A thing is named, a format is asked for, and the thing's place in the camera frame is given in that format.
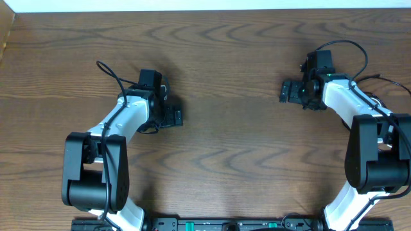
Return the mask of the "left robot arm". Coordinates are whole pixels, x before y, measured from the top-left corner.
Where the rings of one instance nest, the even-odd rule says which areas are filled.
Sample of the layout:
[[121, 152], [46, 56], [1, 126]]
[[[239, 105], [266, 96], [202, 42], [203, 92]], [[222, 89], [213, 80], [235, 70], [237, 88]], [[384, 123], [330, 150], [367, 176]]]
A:
[[166, 103], [168, 80], [143, 69], [139, 81], [121, 88], [113, 110], [87, 132], [65, 141], [62, 201], [98, 216], [116, 230], [150, 230], [146, 212], [128, 196], [127, 144], [136, 133], [151, 135], [182, 125], [182, 112]]

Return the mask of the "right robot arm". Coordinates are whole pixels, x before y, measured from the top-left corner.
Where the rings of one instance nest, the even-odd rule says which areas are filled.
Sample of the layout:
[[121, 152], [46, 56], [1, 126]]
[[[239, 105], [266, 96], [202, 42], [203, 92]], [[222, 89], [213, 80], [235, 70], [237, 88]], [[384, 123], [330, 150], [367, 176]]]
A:
[[300, 71], [301, 81], [283, 82], [280, 102], [314, 111], [330, 108], [349, 129], [347, 181], [311, 228], [366, 229], [360, 221], [376, 203], [410, 193], [410, 115], [381, 107], [352, 77], [337, 73], [329, 50], [308, 53]]

